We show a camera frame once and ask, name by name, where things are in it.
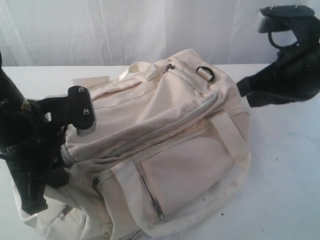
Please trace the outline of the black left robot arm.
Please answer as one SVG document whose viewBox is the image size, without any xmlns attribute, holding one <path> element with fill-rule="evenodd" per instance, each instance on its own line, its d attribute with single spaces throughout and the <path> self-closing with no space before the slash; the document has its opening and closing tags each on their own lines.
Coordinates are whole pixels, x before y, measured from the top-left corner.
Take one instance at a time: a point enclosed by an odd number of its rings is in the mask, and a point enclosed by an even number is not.
<svg viewBox="0 0 320 240">
<path fill-rule="evenodd" d="M 51 124 L 37 100 L 27 100 L 0 72 L 0 158 L 18 190 L 21 209 L 34 215 L 48 208 L 46 186 L 68 184 L 61 146 L 67 126 Z"/>
</svg>

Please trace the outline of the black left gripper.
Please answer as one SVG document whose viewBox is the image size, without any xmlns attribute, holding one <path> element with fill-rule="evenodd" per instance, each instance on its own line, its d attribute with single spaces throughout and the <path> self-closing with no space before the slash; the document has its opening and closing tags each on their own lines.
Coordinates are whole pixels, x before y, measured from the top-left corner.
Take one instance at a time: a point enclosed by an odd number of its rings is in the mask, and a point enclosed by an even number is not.
<svg viewBox="0 0 320 240">
<path fill-rule="evenodd" d="M 68 126 L 51 123 L 39 100 L 19 109 L 7 98 L 0 101 L 0 157 L 5 160 L 21 199 L 21 209 L 34 215 L 48 209 L 46 185 L 61 188 L 69 183 L 62 163 L 61 145 Z"/>
</svg>

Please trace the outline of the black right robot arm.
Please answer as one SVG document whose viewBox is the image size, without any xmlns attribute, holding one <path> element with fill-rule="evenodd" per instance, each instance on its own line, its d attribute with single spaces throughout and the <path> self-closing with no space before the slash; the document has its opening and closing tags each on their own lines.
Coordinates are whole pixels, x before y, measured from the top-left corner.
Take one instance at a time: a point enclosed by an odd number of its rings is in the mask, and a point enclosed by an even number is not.
<svg viewBox="0 0 320 240">
<path fill-rule="evenodd" d="M 279 46 L 268 33 L 270 44 L 279 50 L 277 59 L 236 85 L 252 108 L 304 102 L 320 92 L 320 39 L 307 38 Z"/>
</svg>

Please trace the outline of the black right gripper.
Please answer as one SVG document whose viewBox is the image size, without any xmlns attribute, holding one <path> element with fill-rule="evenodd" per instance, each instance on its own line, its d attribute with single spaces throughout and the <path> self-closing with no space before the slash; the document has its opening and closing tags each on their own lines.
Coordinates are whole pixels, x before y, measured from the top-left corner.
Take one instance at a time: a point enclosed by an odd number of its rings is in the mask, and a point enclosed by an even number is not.
<svg viewBox="0 0 320 240">
<path fill-rule="evenodd" d="M 313 98 L 320 91 L 320 36 L 279 46 L 268 33 L 269 42 L 279 49 L 275 62 L 237 84 L 250 107 L 283 105 Z"/>
</svg>

